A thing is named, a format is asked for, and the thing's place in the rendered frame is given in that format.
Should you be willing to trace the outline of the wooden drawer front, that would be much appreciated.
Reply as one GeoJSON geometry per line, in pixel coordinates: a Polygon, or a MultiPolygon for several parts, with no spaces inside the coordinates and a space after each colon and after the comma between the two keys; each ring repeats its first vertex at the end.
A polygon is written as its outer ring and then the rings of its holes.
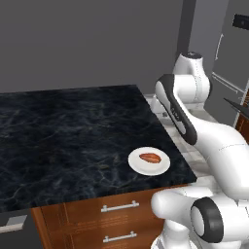
{"type": "Polygon", "coordinates": [[[151,198],[159,189],[133,192],[115,196],[106,196],[66,202],[64,204],[66,218],[72,224],[97,225],[120,224],[124,221],[148,220],[157,218],[151,209],[151,198]],[[133,200],[140,203],[138,207],[101,213],[103,205],[118,206],[129,204],[133,200]]]}
{"type": "Polygon", "coordinates": [[[74,232],[71,235],[72,249],[150,249],[162,227],[163,220],[157,218],[104,224],[91,231],[74,232]],[[102,241],[106,235],[115,237],[131,231],[136,232],[137,236],[108,243],[102,241]]]}

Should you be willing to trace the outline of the wooden cupboard with dark top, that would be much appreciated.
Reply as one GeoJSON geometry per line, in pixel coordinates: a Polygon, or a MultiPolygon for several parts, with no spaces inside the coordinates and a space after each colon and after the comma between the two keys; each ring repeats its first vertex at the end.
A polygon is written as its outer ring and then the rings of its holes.
{"type": "Polygon", "coordinates": [[[249,89],[242,104],[237,104],[226,99],[230,106],[238,112],[238,120],[235,129],[245,138],[249,144],[249,89]]]}

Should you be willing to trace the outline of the wooden island cabinet frame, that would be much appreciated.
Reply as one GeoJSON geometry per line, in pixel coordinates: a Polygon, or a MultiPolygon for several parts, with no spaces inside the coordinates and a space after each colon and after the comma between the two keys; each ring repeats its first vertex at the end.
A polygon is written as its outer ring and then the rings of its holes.
{"type": "MultiPolygon", "coordinates": [[[[92,198],[115,196],[97,195],[92,198]]],[[[53,205],[44,205],[31,210],[32,218],[41,238],[43,249],[72,249],[71,235],[76,231],[91,231],[99,228],[97,225],[72,224],[66,218],[63,201],[53,205]]]]}

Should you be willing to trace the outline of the dark grey dishwasher door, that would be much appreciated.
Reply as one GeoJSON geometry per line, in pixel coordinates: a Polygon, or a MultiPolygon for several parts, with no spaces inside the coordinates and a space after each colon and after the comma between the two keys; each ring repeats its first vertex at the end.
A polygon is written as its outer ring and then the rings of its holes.
{"type": "Polygon", "coordinates": [[[26,215],[23,229],[0,233],[0,249],[43,249],[29,209],[0,213],[0,227],[12,217],[26,215]]]}

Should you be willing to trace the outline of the white round plate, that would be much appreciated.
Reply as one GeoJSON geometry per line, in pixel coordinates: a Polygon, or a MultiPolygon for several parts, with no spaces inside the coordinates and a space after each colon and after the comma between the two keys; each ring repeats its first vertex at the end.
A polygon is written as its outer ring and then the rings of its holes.
{"type": "Polygon", "coordinates": [[[161,175],[164,172],[166,172],[170,167],[169,156],[165,152],[154,147],[137,148],[129,154],[127,160],[128,160],[129,166],[134,171],[142,175],[146,175],[146,176],[161,175]],[[160,156],[161,162],[160,163],[149,163],[149,162],[146,162],[140,159],[139,156],[145,153],[154,153],[160,156]]]}

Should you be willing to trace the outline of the grey fridge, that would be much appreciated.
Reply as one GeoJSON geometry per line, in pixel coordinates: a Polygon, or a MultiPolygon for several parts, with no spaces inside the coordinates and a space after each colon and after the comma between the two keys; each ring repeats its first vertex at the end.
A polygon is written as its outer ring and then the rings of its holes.
{"type": "Polygon", "coordinates": [[[218,123],[235,126],[237,112],[227,99],[241,104],[249,80],[249,0],[230,0],[216,49],[204,109],[218,123]]]}

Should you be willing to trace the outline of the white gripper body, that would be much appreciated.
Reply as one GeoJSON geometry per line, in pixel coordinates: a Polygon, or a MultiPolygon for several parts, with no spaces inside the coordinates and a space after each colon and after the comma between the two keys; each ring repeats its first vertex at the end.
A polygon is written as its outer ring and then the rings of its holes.
{"type": "Polygon", "coordinates": [[[154,95],[150,104],[151,111],[159,118],[168,118],[168,114],[161,105],[157,97],[154,95]]]}

